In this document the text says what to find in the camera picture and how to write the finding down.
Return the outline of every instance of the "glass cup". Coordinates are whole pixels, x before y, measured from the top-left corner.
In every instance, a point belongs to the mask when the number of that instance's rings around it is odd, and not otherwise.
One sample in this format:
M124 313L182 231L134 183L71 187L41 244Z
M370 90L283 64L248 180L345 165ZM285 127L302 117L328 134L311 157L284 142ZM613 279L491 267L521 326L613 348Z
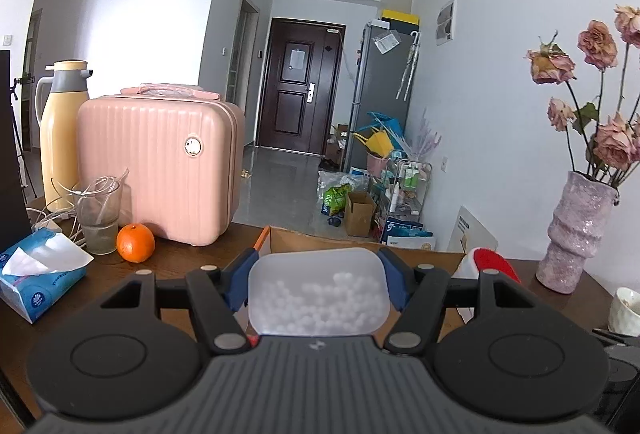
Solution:
M89 185L78 183L72 195L86 250L94 255L116 251L122 184L113 178Z

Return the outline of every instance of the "door handle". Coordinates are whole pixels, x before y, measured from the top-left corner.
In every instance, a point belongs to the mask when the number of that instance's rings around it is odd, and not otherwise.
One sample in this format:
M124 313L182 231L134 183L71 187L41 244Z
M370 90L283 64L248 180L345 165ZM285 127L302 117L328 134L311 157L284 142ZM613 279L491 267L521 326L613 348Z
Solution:
M306 102L307 103L311 103L314 100L314 91L316 90L316 84L315 83L310 83L309 84L309 94L306 95Z

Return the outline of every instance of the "thermos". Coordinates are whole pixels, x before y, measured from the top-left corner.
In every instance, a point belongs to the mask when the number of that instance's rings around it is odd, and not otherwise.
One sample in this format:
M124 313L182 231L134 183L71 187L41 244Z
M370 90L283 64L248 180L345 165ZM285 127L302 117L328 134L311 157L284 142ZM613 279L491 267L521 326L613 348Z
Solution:
M36 118L40 125L42 182L49 211L71 208L71 202L59 199L78 182L77 125L78 110L89 99L86 79L94 72L81 60L66 60L47 65L53 76L40 78L36 86ZM43 87L51 85L43 109Z

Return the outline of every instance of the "vase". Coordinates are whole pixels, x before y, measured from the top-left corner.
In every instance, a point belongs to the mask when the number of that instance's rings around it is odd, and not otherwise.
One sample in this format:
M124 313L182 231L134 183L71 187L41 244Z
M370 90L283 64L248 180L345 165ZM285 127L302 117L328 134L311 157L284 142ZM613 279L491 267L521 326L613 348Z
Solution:
M609 185L569 172L547 230L551 243L536 272L542 285L558 293L574 292L584 263L598 251L617 195Z

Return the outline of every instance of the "orange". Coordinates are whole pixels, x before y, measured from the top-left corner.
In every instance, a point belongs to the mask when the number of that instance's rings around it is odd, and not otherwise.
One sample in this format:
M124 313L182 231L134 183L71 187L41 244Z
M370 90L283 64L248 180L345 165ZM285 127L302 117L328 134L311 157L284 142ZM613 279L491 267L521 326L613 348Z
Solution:
M156 249L156 239L144 224L127 224L118 232L116 248L124 260L144 262Z

